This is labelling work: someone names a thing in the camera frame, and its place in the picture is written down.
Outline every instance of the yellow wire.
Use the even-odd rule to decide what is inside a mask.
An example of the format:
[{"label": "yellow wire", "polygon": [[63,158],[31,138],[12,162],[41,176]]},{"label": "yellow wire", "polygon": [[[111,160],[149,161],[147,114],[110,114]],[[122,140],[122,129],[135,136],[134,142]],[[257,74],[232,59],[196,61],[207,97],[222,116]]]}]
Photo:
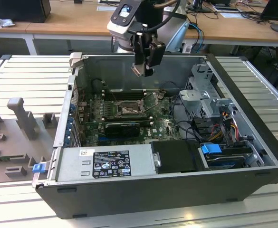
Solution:
[{"label": "yellow wire", "polygon": [[236,138],[236,127],[234,126],[234,125],[230,125],[233,129],[234,129],[234,132],[235,132],[235,139],[237,140],[237,138]]},{"label": "yellow wire", "polygon": [[209,141],[212,141],[212,140],[218,138],[221,134],[222,134],[222,131],[220,131],[219,133],[217,133],[216,135],[214,135],[213,137],[211,137],[211,138],[209,139]]}]

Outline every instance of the blue cable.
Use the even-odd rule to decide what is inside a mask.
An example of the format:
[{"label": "blue cable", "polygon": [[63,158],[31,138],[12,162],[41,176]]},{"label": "blue cable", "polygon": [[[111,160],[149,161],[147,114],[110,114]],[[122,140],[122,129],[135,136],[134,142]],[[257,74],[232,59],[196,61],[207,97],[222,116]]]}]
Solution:
[{"label": "blue cable", "polygon": [[197,52],[196,52],[196,53],[198,53],[201,46],[202,46],[202,33],[201,33],[201,30],[197,26],[195,26],[194,24],[190,23],[190,26],[193,26],[199,32],[199,35],[200,35],[200,44],[199,44],[199,47],[198,47]]}]

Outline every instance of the motherboard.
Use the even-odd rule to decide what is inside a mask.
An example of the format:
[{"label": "motherboard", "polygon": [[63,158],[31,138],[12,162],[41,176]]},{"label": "motherboard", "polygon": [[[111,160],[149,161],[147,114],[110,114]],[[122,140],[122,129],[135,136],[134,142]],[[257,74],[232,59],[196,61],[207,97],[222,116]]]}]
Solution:
[{"label": "motherboard", "polygon": [[80,104],[82,145],[147,144],[181,139],[171,113],[172,98],[159,91],[93,95]]}]

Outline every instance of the table leg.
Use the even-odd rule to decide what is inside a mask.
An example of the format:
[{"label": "table leg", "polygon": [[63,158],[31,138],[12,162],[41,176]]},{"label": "table leg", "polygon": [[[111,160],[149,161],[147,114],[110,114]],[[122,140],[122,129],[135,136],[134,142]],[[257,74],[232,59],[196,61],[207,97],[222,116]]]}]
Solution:
[{"label": "table leg", "polygon": [[230,50],[230,55],[232,55],[232,56],[237,55],[238,49],[239,49],[239,45],[234,45],[232,47],[232,49]]},{"label": "table leg", "polygon": [[73,51],[72,46],[71,46],[71,40],[70,40],[70,39],[67,39],[67,47],[68,47],[68,51],[70,51],[70,52]]},{"label": "table leg", "polygon": [[35,45],[34,45],[34,42],[33,42],[33,39],[34,39],[33,35],[27,34],[27,35],[24,36],[24,39],[26,41],[26,44],[27,44],[30,55],[37,56],[38,52],[37,52],[37,50],[35,48]]}]

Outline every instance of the sticker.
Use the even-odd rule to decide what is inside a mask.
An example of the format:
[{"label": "sticker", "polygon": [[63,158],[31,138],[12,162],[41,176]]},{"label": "sticker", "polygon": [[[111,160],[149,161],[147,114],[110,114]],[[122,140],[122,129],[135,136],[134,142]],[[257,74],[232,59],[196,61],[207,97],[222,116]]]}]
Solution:
[{"label": "sticker", "polygon": [[94,178],[131,176],[129,151],[93,152],[92,174]]},{"label": "sticker", "polygon": [[79,156],[93,156],[94,152],[95,152],[94,149],[80,150]]}]

